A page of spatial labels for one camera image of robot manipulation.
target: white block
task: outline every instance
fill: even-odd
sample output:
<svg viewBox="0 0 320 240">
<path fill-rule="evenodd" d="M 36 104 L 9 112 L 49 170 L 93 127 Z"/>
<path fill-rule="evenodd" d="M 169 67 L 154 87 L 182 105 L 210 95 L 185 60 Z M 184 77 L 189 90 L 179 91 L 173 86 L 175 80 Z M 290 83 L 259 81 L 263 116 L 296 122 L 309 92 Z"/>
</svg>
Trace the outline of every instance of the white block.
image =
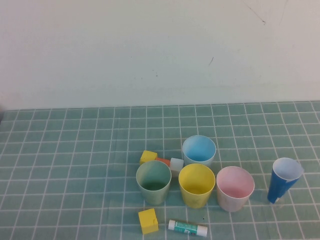
<svg viewBox="0 0 320 240">
<path fill-rule="evenodd" d="M 170 160 L 170 170 L 173 178 L 179 176 L 181 169 L 184 167 L 184 161 L 179 158 L 171 158 Z"/>
</svg>

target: yellow cube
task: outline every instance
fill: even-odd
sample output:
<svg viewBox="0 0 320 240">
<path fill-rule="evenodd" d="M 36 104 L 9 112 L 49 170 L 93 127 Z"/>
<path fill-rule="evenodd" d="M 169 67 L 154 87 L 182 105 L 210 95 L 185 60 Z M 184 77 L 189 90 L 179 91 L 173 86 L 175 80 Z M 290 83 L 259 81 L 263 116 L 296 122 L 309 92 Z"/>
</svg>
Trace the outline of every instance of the yellow cube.
<svg viewBox="0 0 320 240">
<path fill-rule="evenodd" d="M 140 211 L 138 214 L 143 234 L 149 234 L 159 230 L 158 220 L 154 208 Z"/>
<path fill-rule="evenodd" d="M 144 150 L 140 158 L 140 165 L 149 161 L 156 160 L 157 157 L 158 157 L 158 153 Z"/>
</svg>

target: blue cup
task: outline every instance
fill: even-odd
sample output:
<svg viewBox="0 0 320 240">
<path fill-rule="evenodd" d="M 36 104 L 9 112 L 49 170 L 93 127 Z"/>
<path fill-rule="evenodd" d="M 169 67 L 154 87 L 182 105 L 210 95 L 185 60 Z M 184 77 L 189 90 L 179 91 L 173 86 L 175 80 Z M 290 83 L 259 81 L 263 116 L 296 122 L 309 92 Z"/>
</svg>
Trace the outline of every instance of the blue cup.
<svg viewBox="0 0 320 240">
<path fill-rule="evenodd" d="M 184 141 L 182 152 L 185 165 L 202 164 L 210 167 L 216 154 L 216 145 L 207 136 L 194 135 Z"/>
<path fill-rule="evenodd" d="M 303 173 L 304 169 L 296 160 L 282 157 L 274 161 L 267 196 L 269 202 L 278 201 Z"/>
</svg>

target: wooden block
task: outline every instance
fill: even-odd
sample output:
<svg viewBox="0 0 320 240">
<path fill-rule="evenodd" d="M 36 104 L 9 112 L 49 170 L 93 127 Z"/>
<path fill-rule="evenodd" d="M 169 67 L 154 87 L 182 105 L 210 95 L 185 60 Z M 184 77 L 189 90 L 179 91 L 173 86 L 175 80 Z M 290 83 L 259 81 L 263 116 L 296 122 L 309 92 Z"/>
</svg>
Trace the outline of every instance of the wooden block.
<svg viewBox="0 0 320 240">
<path fill-rule="evenodd" d="M 149 234 L 159 230 L 158 220 L 154 208 L 140 211 L 138 215 L 143 234 Z"/>
<path fill-rule="evenodd" d="M 170 167 L 170 160 L 157 157 L 155 160 L 165 163 L 168 167 Z"/>
<path fill-rule="evenodd" d="M 184 167 L 184 161 L 182 159 L 173 158 L 173 157 L 171 158 L 169 168 L 171 170 L 171 174 L 173 178 L 176 178 L 179 176 L 179 173 L 183 167 Z"/>
<path fill-rule="evenodd" d="M 157 157 L 158 157 L 158 153 L 144 150 L 140 158 L 140 165 L 149 161 L 156 160 Z"/>
</svg>

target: cup rim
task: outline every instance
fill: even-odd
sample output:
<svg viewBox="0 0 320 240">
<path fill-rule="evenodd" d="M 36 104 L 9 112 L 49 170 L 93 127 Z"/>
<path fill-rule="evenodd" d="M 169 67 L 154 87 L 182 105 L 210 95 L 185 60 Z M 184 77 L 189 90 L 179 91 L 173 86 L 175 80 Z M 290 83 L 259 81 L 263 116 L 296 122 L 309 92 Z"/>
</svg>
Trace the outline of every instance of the cup rim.
<svg viewBox="0 0 320 240">
<path fill-rule="evenodd" d="M 244 196 L 244 197 L 234 197 L 234 196 L 230 196 L 230 195 L 226 194 L 224 191 L 221 190 L 221 188 L 219 187 L 219 184 L 218 184 L 219 173 L 220 173 L 223 169 L 227 169 L 227 168 L 237 168 L 237 169 L 241 169 L 241 170 L 245 171 L 245 172 L 251 177 L 252 182 L 253 182 L 253 188 L 252 188 L 252 191 L 250 192 L 250 194 L 248 194 L 248 195 L 246 195 L 246 196 Z M 245 199 L 245 198 L 247 198 L 247 197 L 250 197 L 251 194 L 254 192 L 255 187 L 256 187 L 256 185 L 255 185 L 255 180 L 254 180 L 254 178 L 252 177 L 252 175 L 251 175 L 247 170 L 245 170 L 244 168 L 239 167 L 239 166 L 226 166 L 226 167 L 222 168 L 222 169 L 218 172 L 218 174 L 216 175 L 216 179 L 217 179 L 217 181 L 216 181 L 216 187 L 217 187 L 224 195 L 226 195 L 226 196 L 228 196 L 229 198 L 232 198 L 232 199 L 238 199 L 238 200 L 240 200 L 240 199 Z"/>
<path fill-rule="evenodd" d="M 157 162 L 156 164 L 161 163 L 161 164 L 165 165 L 165 166 L 167 167 L 167 169 L 169 170 L 169 172 L 170 172 L 170 180 L 169 180 L 169 182 L 168 182 L 163 188 L 158 189 L 158 190 L 149 190 L 149 189 L 144 188 L 143 186 L 140 185 L 140 183 L 138 182 L 138 179 L 137 179 L 137 175 L 138 175 L 138 171 L 139 171 L 140 167 L 141 167 L 143 164 L 149 164 L 149 163 L 153 163 L 153 162 Z M 141 164 L 141 165 L 138 167 L 138 169 L 137 169 L 137 171 L 136 171 L 136 173 L 135 173 L 135 180 L 136 180 L 136 183 L 139 185 L 139 187 L 143 188 L 144 190 L 146 190 L 146 191 L 148 191 L 148 192 L 155 193 L 155 192 L 157 192 L 157 191 L 161 191 L 161 190 L 165 189 L 168 185 L 170 185 L 171 179 L 172 179 L 172 173 L 171 173 L 171 170 L 170 170 L 170 168 L 168 167 L 167 164 L 165 164 L 165 163 L 162 162 L 162 161 L 157 161 L 157 160 L 147 161 L 147 162 L 145 162 L 145 163 L 143 163 L 143 164 Z"/>
<path fill-rule="evenodd" d="M 204 137 L 204 138 L 206 138 L 206 139 L 209 139 L 209 140 L 213 143 L 213 145 L 214 145 L 214 153 L 213 153 L 212 157 L 210 157 L 209 159 L 204 160 L 204 161 L 196 161 L 196 160 L 191 159 L 190 157 L 188 157 L 188 156 L 185 154 L 184 145 L 185 145 L 186 141 L 187 141 L 188 139 L 195 138 L 195 137 Z M 210 137 L 197 134 L 197 135 L 190 136 L 190 137 L 188 137 L 186 140 L 184 140 L 184 142 L 183 142 L 183 144 L 182 144 L 182 152 L 183 152 L 183 155 L 185 155 L 185 156 L 188 158 L 188 161 L 192 161 L 192 162 L 194 162 L 194 164 L 203 164 L 203 163 L 207 163 L 207 162 L 213 161 L 213 158 L 215 157 L 215 155 L 216 155 L 216 153 L 217 153 L 217 146 L 216 146 L 215 142 L 214 142 Z"/>
<path fill-rule="evenodd" d="M 190 166 L 194 166 L 194 165 L 200 165 L 200 166 L 206 167 L 207 169 L 210 170 L 210 172 L 211 172 L 212 175 L 213 175 L 213 180 L 214 180 L 214 182 L 213 182 L 213 187 L 212 187 L 209 191 L 207 191 L 207 192 L 205 192 L 205 193 L 195 194 L 195 193 L 189 192 L 189 191 L 187 191 L 187 190 L 180 184 L 180 174 L 181 174 L 181 172 L 183 171 L 183 169 L 189 168 Z M 200 164 L 200 163 L 191 163 L 191 164 L 188 164 L 188 165 L 186 165 L 186 166 L 184 166 L 184 167 L 182 168 L 182 170 L 180 171 L 179 176 L 178 176 L 178 182 L 179 182 L 179 186 L 180 186 L 183 190 L 185 190 L 187 193 L 189 193 L 189 194 L 191 194 L 191 195 L 194 195 L 194 196 L 202 196 L 202 195 L 205 195 L 205 194 L 208 194 L 208 193 L 212 192 L 212 190 L 214 189 L 217 181 L 216 181 L 216 176 L 215 176 L 214 172 L 213 172 L 209 167 L 207 167 L 206 165 Z"/>
<path fill-rule="evenodd" d="M 295 178 L 284 178 L 282 176 L 279 176 L 279 174 L 275 171 L 275 164 L 278 164 L 283 159 L 287 159 L 287 160 L 290 160 L 291 162 L 294 162 L 294 164 L 298 164 L 302 169 L 301 174 Z M 304 169 L 302 168 L 301 164 L 297 160 L 294 160 L 290 157 L 280 157 L 277 160 L 275 160 L 272 164 L 272 170 L 274 171 L 275 175 L 277 175 L 279 178 L 284 179 L 286 181 L 293 181 L 293 180 L 299 179 L 301 177 L 301 175 L 304 174 Z"/>
</svg>

